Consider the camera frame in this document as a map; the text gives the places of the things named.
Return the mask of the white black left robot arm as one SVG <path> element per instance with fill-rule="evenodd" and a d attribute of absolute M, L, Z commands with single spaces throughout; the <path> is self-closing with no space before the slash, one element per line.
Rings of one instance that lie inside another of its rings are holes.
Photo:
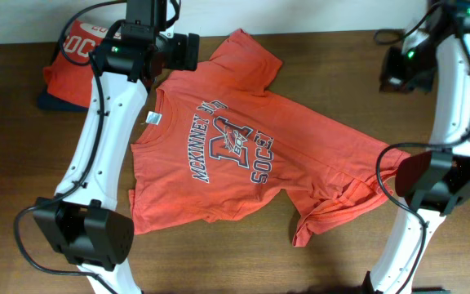
<path fill-rule="evenodd" d="M 87 116 L 69 169 L 52 198 L 28 208 L 52 249 L 97 293 L 137 293 L 128 254 L 131 218 L 117 212 L 118 180 L 135 121 L 164 69 L 197 68 L 200 38 L 172 32 L 178 1 L 129 1 L 89 54 Z"/>

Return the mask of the orange McKinney Boyd soccer t-shirt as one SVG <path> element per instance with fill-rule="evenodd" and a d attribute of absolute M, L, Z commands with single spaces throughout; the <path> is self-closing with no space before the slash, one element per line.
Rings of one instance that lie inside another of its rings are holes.
<path fill-rule="evenodd" d="M 295 247 L 386 201 L 381 180 L 407 153 L 268 86 L 281 61 L 242 30 L 194 71 L 156 90 L 156 125 L 131 146 L 137 234 L 194 221 L 239 221 L 285 191 Z"/>

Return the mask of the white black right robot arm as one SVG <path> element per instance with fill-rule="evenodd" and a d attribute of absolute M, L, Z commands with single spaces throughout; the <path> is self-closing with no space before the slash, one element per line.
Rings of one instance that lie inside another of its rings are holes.
<path fill-rule="evenodd" d="M 397 216 L 363 293 L 410 293 L 437 228 L 470 199 L 470 1 L 431 1 L 406 31 L 392 30 L 379 76 L 382 92 L 437 91 L 430 140 L 404 159 L 388 199 Z"/>

